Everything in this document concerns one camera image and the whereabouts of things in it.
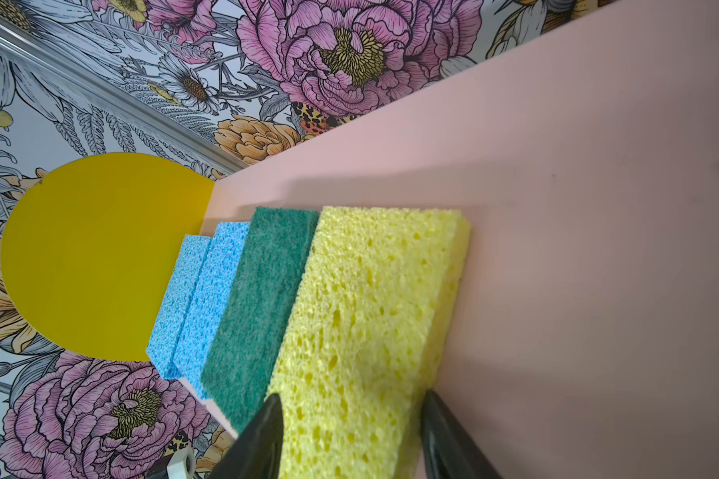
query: green scouring pad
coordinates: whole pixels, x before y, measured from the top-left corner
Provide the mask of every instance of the green scouring pad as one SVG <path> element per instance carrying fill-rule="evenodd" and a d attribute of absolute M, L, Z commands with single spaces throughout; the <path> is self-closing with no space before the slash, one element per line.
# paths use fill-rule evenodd
<path fill-rule="evenodd" d="M 257 208 L 229 302 L 202 370 L 205 391 L 237 431 L 263 404 L 319 213 Z"/>

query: blue sponge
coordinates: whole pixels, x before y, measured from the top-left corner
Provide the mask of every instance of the blue sponge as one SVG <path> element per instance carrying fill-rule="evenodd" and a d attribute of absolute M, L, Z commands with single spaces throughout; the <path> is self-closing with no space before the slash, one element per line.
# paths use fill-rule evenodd
<path fill-rule="evenodd" d="M 201 399 L 208 398 L 200 382 L 202 367 L 208 359 L 215 332 L 229 302 L 231 284 L 249 226 L 250 223 L 246 222 L 219 223 L 216 227 L 175 349 L 175 365 Z"/>
<path fill-rule="evenodd" d="M 157 313 L 146 354 L 165 379 L 181 377 L 173 363 L 173 352 L 210 244 L 211 238 L 205 236 L 184 236 L 179 259 L 175 262 L 168 289 L 165 290 L 163 303 Z"/>

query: pink surface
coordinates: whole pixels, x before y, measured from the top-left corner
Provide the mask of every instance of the pink surface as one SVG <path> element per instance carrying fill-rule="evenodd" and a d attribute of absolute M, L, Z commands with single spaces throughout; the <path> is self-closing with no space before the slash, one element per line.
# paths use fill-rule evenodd
<path fill-rule="evenodd" d="M 617 2 L 217 182 L 203 231 L 258 205 L 465 212 L 437 389 L 506 479 L 719 477 L 719 0 Z"/>
<path fill-rule="evenodd" d="M 195 397 L 195 399 L 200 401 L 200 403 L 206 409 L 208 409 L 208 412 L 211 413 L 211 416 L 213 416 L 215 420 L 218 421 L 218 423 L 221 425 L 221 427 L 224 428 L 224 430 L 226 430 L 226 432 L 228 432 L 233 438 L 237 438 L 237 431 L 235 431 L 235 429 L 231 427 L 229 420 L 226 418 L 226 416 L 224 416 L 224 413 L 220 411 L 215 401 L 213 401 L 212 399 L 201 399 L 195 391 L 195 388 L 192 386 L 192 383 L 189 382 L 187 378 L 181 377 L 179 378 L 179 382 L 181 382 L 181 385 L 186 388 L 186 390 L 189 391 L 192 396 Z"/>

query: pink peony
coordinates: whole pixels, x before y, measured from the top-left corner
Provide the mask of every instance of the pink peony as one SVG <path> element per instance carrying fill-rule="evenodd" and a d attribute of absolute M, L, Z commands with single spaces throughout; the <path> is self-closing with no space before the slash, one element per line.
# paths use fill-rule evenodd
<path fill-rule="evenodd" d="M 3 419 L 0 459 L 16 477 L 129 479 L 144 474 L 178 431 L 190 439 L 209 414 L 150 362 L 65 351 L 57 370 L 24 390 Z"/>
<path fill-rule="evenodd" d="M 242 0 L 237 35 L 290 100 L 364 114 L 439 80 L 471 50 L 482 0 Z"/>
<path fill-rule="evenodd" d="M 175 41 L 188 44 L 213 33 L 215 20 L 211 17 L 212 0 L 147 0 L 149 26 L 155 32 L 162 32 L 166 38 L 178 35 Z M 196 48 L 210 55 L 190 56 L 184 50 L 175 48 L 174 53 L 187 63 L 207 63 L 215 52 L 212 42 L 196 45 Z"/>

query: yellow disc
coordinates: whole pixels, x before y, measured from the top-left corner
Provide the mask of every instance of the yellow disc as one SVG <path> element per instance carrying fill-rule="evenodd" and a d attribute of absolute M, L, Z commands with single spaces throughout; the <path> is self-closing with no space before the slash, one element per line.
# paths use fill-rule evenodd
<path fill-rule="evenodd" d="M 156 156 L 107 153 L 47 174 L 10 215 L 3 277 L 18 311 L 59 346 L 146 361 L 184 235 L 197 235 L 210 179 Z"/>

